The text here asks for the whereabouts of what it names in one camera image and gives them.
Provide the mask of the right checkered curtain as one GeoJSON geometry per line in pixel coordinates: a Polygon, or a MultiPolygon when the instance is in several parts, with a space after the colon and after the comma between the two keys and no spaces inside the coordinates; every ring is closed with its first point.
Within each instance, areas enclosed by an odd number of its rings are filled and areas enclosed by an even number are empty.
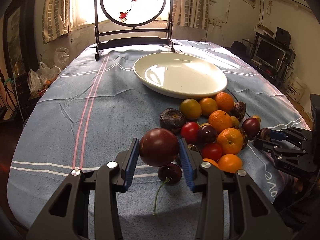
{"type": "Polygon", "coordinates": [[[207,29],[209,0],[173,0],[173,24],[207,29]]]}

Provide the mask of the dark framed wall painting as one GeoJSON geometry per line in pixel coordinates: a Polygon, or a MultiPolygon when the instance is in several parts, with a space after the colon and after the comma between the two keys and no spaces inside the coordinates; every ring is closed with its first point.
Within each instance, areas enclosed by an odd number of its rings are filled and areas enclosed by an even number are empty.
{"type": "Polygon", "coordinates": [[[12,0],[3,16],[3,49],[8,76],[24,76],[37,65],[30,0],[12,0]]]}

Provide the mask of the red cherry tomato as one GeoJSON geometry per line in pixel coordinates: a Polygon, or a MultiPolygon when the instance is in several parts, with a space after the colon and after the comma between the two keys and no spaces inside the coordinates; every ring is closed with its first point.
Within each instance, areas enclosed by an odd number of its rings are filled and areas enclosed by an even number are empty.
{"type": "Polygon", "coordinates": [[[188,122],[181,128],[180,135],[186,143],[196,144],[198,131],[199,125],[196,122],[188,122]]]}

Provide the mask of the small orange mandarin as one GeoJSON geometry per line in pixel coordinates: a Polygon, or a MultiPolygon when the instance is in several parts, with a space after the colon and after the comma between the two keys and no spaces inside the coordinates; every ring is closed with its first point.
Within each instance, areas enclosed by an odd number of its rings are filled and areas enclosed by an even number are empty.
{"type": "Polygon", "coordinates": [[[217,163],[219,169],[224,172],[235,173],[237,170],[242,169],[242,160],[233,154],[223,155],[217,163]]]}

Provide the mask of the plastic bags pile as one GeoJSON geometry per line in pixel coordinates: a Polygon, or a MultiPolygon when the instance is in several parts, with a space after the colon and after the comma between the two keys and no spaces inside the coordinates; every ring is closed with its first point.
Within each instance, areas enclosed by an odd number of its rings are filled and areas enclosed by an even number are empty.
{"type": "Polygon", "coordinates": [[[44,62],[39,62],[37,71],[30,70],[28,73],[28,87],[32,96],[41,95],[67,67],[69,63],[69,49],[58,47],[54,53],[54,62],[49,67],[44,62]]]}

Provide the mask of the green yellow round fruit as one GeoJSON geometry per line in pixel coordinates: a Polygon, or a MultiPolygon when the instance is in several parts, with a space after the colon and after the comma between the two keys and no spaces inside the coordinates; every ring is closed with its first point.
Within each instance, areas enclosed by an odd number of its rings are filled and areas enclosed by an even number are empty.
{"type": "Polygon", "coordinates": [[[194,99],[183,100],[180,104],[179,110],[189,120],[196,120],[202,114],[200,103],[194,99]]]}

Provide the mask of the large dark red plum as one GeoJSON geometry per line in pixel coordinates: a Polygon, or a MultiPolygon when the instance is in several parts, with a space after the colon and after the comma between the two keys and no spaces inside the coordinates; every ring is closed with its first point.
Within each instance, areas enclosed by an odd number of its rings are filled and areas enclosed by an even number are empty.
{"type": "Polygon", "coordinates": [[[178,139],[172,132],[164,128],[154,128],[141,138],[139,155],[147,165],[160,167],[174,161],[179,150],[178,139]]]}

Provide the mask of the large orange mandarin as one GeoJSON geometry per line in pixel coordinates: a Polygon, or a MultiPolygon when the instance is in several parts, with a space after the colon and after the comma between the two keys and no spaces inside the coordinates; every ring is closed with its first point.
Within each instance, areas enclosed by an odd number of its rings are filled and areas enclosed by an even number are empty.
{"type": "Polygon", "coordinates": [[[222,148],[223,155],[240,153],[244,140],[239,130],[234,128],[224,129],[217,137],[217,143],[222,148]]]}

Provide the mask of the computer monitor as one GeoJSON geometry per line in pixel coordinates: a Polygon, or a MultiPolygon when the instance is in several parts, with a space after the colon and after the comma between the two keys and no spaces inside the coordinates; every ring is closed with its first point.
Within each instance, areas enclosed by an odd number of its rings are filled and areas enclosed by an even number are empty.
{"type": "Polygon", "coordinates": [[[266,65],[276,72],[282,68],[287,50],[281,45],[277,44],[273,38],[269,36],[255,33],[255,40],[253,43],[251,60],[262,66],[266,65]]]}

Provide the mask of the white oval plate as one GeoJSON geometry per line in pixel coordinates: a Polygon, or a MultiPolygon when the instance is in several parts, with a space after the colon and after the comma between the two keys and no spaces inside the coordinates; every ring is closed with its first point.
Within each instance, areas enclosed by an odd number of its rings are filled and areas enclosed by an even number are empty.
{"type": "Polygon", "coordinates": [[[211,97],[227,87],[220,68],[188,54],[149,54],[135,62],[133,71],[149,89],[178,99],[211,97]]]}

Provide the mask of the left checkered curtain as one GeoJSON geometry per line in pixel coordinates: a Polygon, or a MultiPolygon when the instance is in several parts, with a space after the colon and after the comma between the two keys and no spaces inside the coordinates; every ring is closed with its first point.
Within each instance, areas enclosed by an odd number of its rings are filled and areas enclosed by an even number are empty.
{"type": "Polygon", "coordinates": [[[44,0],[42,41],[47,44],[69,34],[69,0],[44,0]]]}

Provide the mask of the dark cherry with stem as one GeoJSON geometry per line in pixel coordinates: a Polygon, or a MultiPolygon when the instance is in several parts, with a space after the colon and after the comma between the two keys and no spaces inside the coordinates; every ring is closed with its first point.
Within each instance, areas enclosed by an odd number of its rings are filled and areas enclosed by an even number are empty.
{"type": "Polygon", "coordinates": [[[162,166],[158,169],[157,176],[159,180],[162,182],[161,185],[158,187],[155,195],[155,201],[153,205],[153,215],[157,215],[157,199],[161,188],[164,185],[176,185],[180,182],[182,178],[182,170],[181,168],[174,163],[169,163],[165,166],[162,166]]]}

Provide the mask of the checkered curtain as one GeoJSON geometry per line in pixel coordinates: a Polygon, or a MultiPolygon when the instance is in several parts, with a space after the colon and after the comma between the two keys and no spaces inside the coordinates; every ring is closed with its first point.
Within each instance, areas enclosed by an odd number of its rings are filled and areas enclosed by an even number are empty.
{"type": "Polygon", "coordinates": [[[173,0],[173,24],[207,29],[209,0],[173,0]]]}
{"type": "Polygon", "coordinates": [[[69,0],[44,0],[42,41],[47,44],[69,34],[69,0]]]}

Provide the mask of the dark wrinkled passion fruit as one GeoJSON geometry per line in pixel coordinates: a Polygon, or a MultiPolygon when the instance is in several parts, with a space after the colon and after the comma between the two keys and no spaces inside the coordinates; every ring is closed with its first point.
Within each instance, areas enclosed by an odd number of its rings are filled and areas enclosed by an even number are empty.
{"type": "Polygon", "coordinates": [[[167,129],[175,135],[180,133],[186,122],[185,116],[174,108],[165,109],[159,117],[161,128],[167,129]]]}

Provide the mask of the white plastic bucket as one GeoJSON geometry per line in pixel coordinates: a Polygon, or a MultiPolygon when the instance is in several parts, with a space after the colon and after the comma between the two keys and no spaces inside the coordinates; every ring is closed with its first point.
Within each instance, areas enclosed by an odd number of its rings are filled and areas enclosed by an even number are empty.
{"type": "Polygon", "coordinates": [[[299,102],[306,88],[307,85],[296,74],[291,74],[286,92],[293,101],[299,102]]]}

